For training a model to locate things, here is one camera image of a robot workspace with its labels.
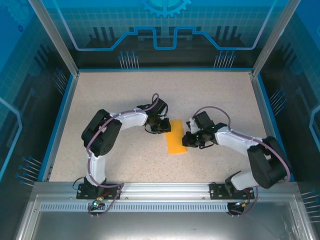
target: metal pin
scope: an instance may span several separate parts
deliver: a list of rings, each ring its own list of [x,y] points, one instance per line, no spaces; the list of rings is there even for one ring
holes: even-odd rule
[[[26,161],[26,162],[28,162],[28,163],[30,163],[30,164],[32,164],[32,165],[35,165],[35,166],[37,166],[38,168],[41,168],[41,165],[39,166],[38,164],[35,164],[35,163],[33,163],[32,161],[30,161],[30,160],[27,160],[24,156],[22,157],[22,159],[21,159],[23,162],[24,161]]]
[[[277,116],[277,115],[278,115],[278,113],[280,113],[280,112],[281,112],[281,110],[283,110],[283,109],[285,109],[285,106],[282,106],[282,107],[279,109],[279,111],[277,111],[277,112],[274,114],[274,116]]]
[[[54,77],[52,77],[52,80],[55,82],[55,87],[56,87],[56,88],[59,87],[59,89],[60,89],[62,92],[64,92],[64,88],[63,88],[63,86],[61,85],[61,83],[59,83],[59,81],[56,80]]]
[[[32,173],[32,174],[34,174],[34,175],[38,175],[38,173],[35,173],[34,171],[31,171],[31,170],[29,170],[29,169],[26,169],[26,168],[23,167],[22,165],[19,165],[18,169],[23,169],[23,170],[28,171],[29,173]]]
[[[24,179],[24,180],[28,180],[28,181],[33,182],[33,183],[35,182],[35,181],[33,181],[33,180],[30,180],[29,178],[20,176],[19,173],[17,173],[17,174],[15,175],[15,177],[16,177],[16,178],[21,178],[21,179]]]
[[[320,210],[317,210],[317,211],[307,211],[306,213],[307,214],[313,214],[313,213],[319,213],[320,212]]]
[[[58,71],[54,73],[56,75],[56,77],[63,83],[64,86],[67,86],[67,81],[64,79],[64,77],[61,75],[61,73]]]
[[[271,108],[273,108],[279,101],[282,101],[282,96],[280,96],[280,95],[277,98],[277,101],[274,101],[274,102],[271,103]]]
[[[308,196],[308,197],[305,197],[305,198],[302,198],[303,200],[305,200],[305,199],[312,199],[312,198],[316,198],[316,197],[319,197],[320,196],[320,194],[319,195],[314,195],[314,196]]]
[[[280,98],[281,98],[281,94],[278,94],[270,101],[270,104],[271,105],[275,104],[276,100],[279,100]]]
[[[64,87],[62,87],[62,86],[61,86],[60,84],[58,84],[57,82],[55,82],[55,85],[56,85],[56,88],[57,88],[57,89],[60,89],[60,90],[61,90],[62,95],[65,94],[65,90],[66,90],[66,89],[65,89]]]
[[[234,55],[235,52],[236,52],[235,50],[232,50],[232,51],[231,51],[231,57],[230,57],[230,59],[229,59],[229,62],[228,62],[228,66],[227,66],[227,67],[229,67],[229,64],[231,63],[232,56]]]
[[[134,62],[133,62],[133,60],[132,60],[132,56],[130,56],[130,60],[131,60],[131,64],[132,64],[132,68],[134,69]]]
[[[128,68],[127,56],[124,56],[124,60],[125,60],[126,69],[129,69],[129,68]]]
[[[134,61],[134,67],[137,68],[137,65],[136,65],[136,58],[135,58],[135,51],[131,51],[132,55],[133,55],[133,61]]]
[[[126,56],[127,56],[127,58],[128,58],[128,61],[129,61],[129,68],[131,68],[131,66],[130,66],[130,58],[129,58],[129,51],[125,51],[125,53],[126,53]]]
[[[55,81],[56,84],[58,84],[63,90],[65,89],[65,86],[62,84],[62,82],[60,81],[59,78],[54,78],[52,77],[52,79]]]
[[[272,111],[274,112],[275,109],[277,109],[279,107],[280,104],[282,104],[284,101],[282,101],[282,99],[275,105],[272,107]]]
[[[41,165],[42,165],[42,163],[41,163],[41,162],[39,162],[39,161],[35,160],[34,158],[32,158],[32,156],[29,156],[28,158],[29,158],[29,160],[33,160],[33,161],[35,161],[36,163],[38,163],[38,164],[41,164]]]
[[[283,104],[285,104],[285,100],[284,101],[280,101],[273,109],[272,109],[272,111],[273,111],[273,113],[275,113],[279,108],[281,108],[281,106],[283,105]]]
[[[58,85],[57,85],[57,84],[55,84],[54,86],[55,86],[55,88],[56,88],[56,89],[58,89],[59,93],[61,93],[61,95],[63,96],[63,95],[64,95],[64,93],[60,90],[60,88],[58,87]]]
[[[136,59],[136,65],[138,66],[138,69],[140,68],[139,67],[139,57],[138,56],[135,56],[135,59]]]
[[[272,96],[269,98],[269,100],[271,100],[274,97],[274,95],[276,95],[276,93],[278,93],[278,92],[279,92],[279,89],[275,90],[274,94],[272,94]]]
[[[215,60],[214,60],[214,64],[213,64],[213,68],[215,68],[215,67],[216,67],[216,62],[217,62],[218,57],[219,57],[218,55],[216,55],[216,56],[215,56]]]
[[[307,194],[316,194],[316,190],[312,189],[312,191],[309,191],[309,192],[306,192],[306,193],[302,193],[301,196],[307,195]]]
[[[124,56],[123,56],[123,51],[120,51],[121,54],[121,58],[122,58],[122,63],[123,63],[123,68],[125,67],[125,60],[124,60]]]
[[[228,55],[228,56],[226,56],[226,58],[227,58],[227,60],[225,61],[224,68],[226,68],[226,67],[227,67],[227,63],[228,63],[228,61],[229,61],[230,56]]]
[[[236,59],[236,57],[237,57],[237,56],[233,56],[233,57],[232,57],[232,61],[231,61],[231,64],[230,64],[230,68],[232,68],[232,65],[234,64],[234,60]]]
[[[270,99],[269,99],[269,101],[272,101],[272,99],[274,99],[279,93],[281,93],[281,91],[284,89],[284,87],[282,86],[282,87],[280,87],[280,90],[278,90],[278,92],[276,93],[276,95],[275,94],[273,94],[271,97],[270,97]]]
[[[66,87],[67,84],[65,83],[63,78],[60,78],[60,76],[58,76],[57,72],[54,72],[54,75],[56,76],[56,78],[59,80],[59,83],[61,83],[62,86]]]
[[[227,59],[227,55],[228,55],[229,51],[225,51],[225,56],[224,56],[224,59],[223,59],[223,63],[222,63],[222,67],[224,67],[224,64],[225,64],[225,61]]]
[[[225,58],[225,56],[221,56],[221,61],[220,61],[220,64],[219,64],[219,68],[221,67],[221,63],[222,63],[222,60]]]
[[[220,57],[221,57],[221,54],[223,53],[224,51],[220,51],[220,55],[219,55],[219,58],[218,58],[218,62],[217,62],[217,64],[219,64],[219,61],[220,61]]]
[[[319,198],[316,198],[314,201],[304,202],[305,205],[306,205],[306,204],[313,204],[313,203],[319,204],[319,203],[320,203]]]
[[[37,171],[37,172],[40,172],[40,170],[34,168],[33,166],[30,166],[29,163],[27,163],[25,166],[26,166],[27,168],[31,168],[31,169],[33,169],[33,170],[35,170],[35,171]]]
[[[67,79],[66,76],[63,74],[62,70],[59,69],[59,68],[56,68],[56,69],[58,70],[58,73],[60,74],[60,76],[61,76],[64,80],[66,80],[66,81],[68,82],[68,79]]]
[[[121,62],[121,56],[118,56],[118,59],[119,59],[119,62],[120,62],[121,69],[124,69],[124,67],[122,66],[122,62]]]
[[[313,209],[313,208],[317,208],[320,207],[320,205],[316,205],[316,206],[307,206],[306,209]]]
[[[288,98],[286,98],[286,99],[283,101],[283,103],[281,103],[281,104],[274,110],[274,112],[276,112],[280,107],[285,107],[284,104],[285,104],[286,102],[288,102]]]
[[[25,184],[25,185],[29,185],[29,186],[33,187],[33,185],[32,185],[32,184],[30,184],[30,183],[26,183],[26,182],[25,182],[25,181],[23,181],[23,180],[21,180],[21,181],[20,181],[20,184]]]
[[[37,178],[36,178],[35,176],[32,176],[32,175],[26,173],[25,171],[22,173],[22,175],[23,175],[23,176],[28,176],[28,177],[30,177],[30,178],[33,178],[33,179],[37,180]]]

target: gear logo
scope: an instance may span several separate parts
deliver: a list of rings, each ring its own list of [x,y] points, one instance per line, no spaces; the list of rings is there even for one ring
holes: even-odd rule
[[[191,0],[142,0],[142,4],[144,10],[149,10],[150,14],[166,18],[168,15],[173,17],[175,14],[180,14],[181,10],[186,10]]]
[[[26,21],[30,15],[28,0],[0,0],[0,7],[6,6],[7,10],[19,24]]]

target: white robotic arm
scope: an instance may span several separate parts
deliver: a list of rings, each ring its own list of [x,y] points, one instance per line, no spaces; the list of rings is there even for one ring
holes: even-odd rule
[[[249,158],[251,169],[239,171],[225,180],[225,188],[229,193],[255,186],[268,189],[287,176],[279,159],[259,144],[270,146],[289,165],[285,153],[274,137],[262,139],[231,130],[224,123],[214,124],[205,111],[190,118],[187,125],[190,131],[182,138],[182,145],[185,147],[205,149],[214,144],[222,145]]]
[[[105,165],[107,160],[107,153],[112,149],[118,133],[122,130],[136,127],[150,125],[151,133],[159,134],[169,132],[171,130],[168,118],[165,118],[168,112],[168,105],[161,99],[152,108],[152,110],[144,111],[149,106],[141,105],[128,113],[120,114],[115,117],[107,126],[104,132],[101,132],[99,137],[92,143],[89,151],[90,156],[90,171],[86,174],[85,182],[97,187],[92,178],[98,183],[106,182]],[[118,115],[117,113],[108,113],[105,110],[99,110],[93,117],[87,128],[82,133],[84,146],[87,147],[88,142],[93,135],[100,129],[107,119]]]
[[[115,116],[116,113],[110,113],[110,116]],[[123,114],[115,119],[122,123],[120,131],[136,127],[136,126],[144,126],[147,121],[148,115],[146,112],[133,112],[128,114]],[[90,161],[90,172],[92,174],[93,179],[99,184],[102,184],[106,180],[106,173],[105,173],[105,166],[106,166],[107,154],[95,156],[91,154],[91,161]],[[90,176],[89,173],[86,174],[86,179],[94,186],[95,184]]]

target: transparent wall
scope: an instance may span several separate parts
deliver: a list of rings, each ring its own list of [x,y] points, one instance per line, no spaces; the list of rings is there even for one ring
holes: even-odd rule
[[[44,0],[79,68],[252,68],[287,0]]]
[[[319,9],[320,1],[301,0],[261,71],[270,109],[302,193],[320,191]],[[320,207],[311,209],[315,211],[312,216],[319,215]]]
[[[0,22],[0,238],[11,240],[70,72],[27,0],[0,0]]]

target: beige work surface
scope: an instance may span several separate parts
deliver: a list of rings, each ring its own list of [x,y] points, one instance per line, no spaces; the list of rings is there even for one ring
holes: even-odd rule
[[[158,93],[171,120],[186,121],[203,106],[217,106],[231,117],[234,130],[259,137],[266,132],[247,72],[160,71],[82,72],[63,130],[50,181],[73,182],[87,173],[81,134],[100,109],[118,113],[151,103]],[[228,123],[223,113],[208,109],[215,123]],[[105,173],[115,182],[213,182],[249,167],[249,160],[225,146],[168,154],[165,134],[137,126],[121,131],[107,155]]]

